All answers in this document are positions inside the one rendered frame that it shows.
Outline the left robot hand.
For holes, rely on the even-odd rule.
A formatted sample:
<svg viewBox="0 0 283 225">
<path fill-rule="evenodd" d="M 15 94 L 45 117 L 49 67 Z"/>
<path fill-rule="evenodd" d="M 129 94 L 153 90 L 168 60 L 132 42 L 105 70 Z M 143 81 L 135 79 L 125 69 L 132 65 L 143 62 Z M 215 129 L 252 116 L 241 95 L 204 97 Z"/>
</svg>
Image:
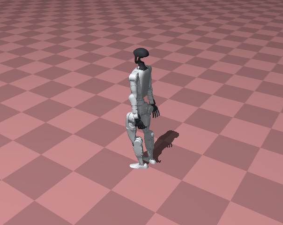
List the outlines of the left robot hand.
<svg viewBox="0 0 283 225">
<path fill-rule="evenodd" d="M 138 129 L 144 129 L 147 126 L 144 126 L 143 122 L 141 121 L 140 115 L 138 114 L 139 119 L 134 119 L 135 120 L 135 127 L 137 126 Z"/>
</svg>

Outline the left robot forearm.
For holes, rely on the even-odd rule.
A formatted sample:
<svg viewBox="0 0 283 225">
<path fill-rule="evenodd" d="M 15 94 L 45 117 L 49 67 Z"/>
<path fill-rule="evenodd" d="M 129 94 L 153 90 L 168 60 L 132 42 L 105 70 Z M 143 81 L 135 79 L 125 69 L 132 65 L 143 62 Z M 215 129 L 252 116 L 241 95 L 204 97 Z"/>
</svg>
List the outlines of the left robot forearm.
<svg viewBox="0 0 283 225">
<path fill-rule="evenodd" d="M 136 101 L 136 98 L 134 95 L 130 95 L 129 96 L 129 100 L 132 106 L 132 114 L 134 116 L 134 119 L 139 119 L 138 118 L 138 114 L 139 114 L 139 110 L 138 110 L 138 102 Z"/>
</svg>

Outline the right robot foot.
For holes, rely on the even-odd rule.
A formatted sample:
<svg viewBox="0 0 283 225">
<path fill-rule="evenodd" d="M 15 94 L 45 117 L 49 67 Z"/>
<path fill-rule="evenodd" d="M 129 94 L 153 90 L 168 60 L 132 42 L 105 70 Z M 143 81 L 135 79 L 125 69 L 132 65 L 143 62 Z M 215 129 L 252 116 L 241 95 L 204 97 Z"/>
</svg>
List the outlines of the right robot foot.
<svg viewBox="0 0 283 225">
<path fill-rule="evenodd" d="M 156 163 L 155 159 L 152 158 L 151 160 L 149 160 L 148 157 L 146 157 L 146 156 L 143 156 L 143 160 L 145 160 L 147 162 L 150 162 L 151 164 L 155 164 Z"/>
</svg>

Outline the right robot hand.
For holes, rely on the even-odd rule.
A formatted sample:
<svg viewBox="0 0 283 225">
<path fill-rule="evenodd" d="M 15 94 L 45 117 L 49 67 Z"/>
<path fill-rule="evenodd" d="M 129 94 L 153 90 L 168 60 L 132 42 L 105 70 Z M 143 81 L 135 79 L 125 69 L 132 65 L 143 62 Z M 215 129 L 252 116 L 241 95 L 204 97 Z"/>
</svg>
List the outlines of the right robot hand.
<svg viewBox="0 0 283 225">
<path fill-rule="evenodd" d="M 158 110 L 158 107 L 155 105 L 156 103 L 155 103 L 155 100 L 153 100 L 154 101 L 154 104 L 151 104 L 153 107 L 154 107 L 154 109 L 153 109 L 153 118 L 154 118 L 154 114 L 155 114 L 155 118 L 156 118 L 156 114 L 157 114 L 157 117 L 158 117 L 158 114 L 159 114 L 159 116 L 160 116 L 160 113 L 159 113 L 159 110 Z M 151 114 L 150 114 L 151 115 Z"/>
</svg>

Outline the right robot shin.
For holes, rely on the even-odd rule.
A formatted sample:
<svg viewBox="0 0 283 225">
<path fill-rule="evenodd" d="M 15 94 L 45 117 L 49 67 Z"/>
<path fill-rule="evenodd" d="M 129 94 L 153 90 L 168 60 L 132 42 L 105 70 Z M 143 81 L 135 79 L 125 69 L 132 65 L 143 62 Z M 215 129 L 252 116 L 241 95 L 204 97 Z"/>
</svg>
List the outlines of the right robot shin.
<svg viewBox="0 0 283 225">
<path fill-rule="evenodd" d="M 153 132 L 153 134 L 154 134 L 154 132 Z M 144 141 L 145 141 L 145 147 L 147 149 L 148 159 L 151 160 L 153 158 L 153 149 L 154 149 L 154 141 L 155 141 L 154 137 L 152 139 L 150 139 L 150 140 L 147 140 L 144 137 Z"/>
</svg>

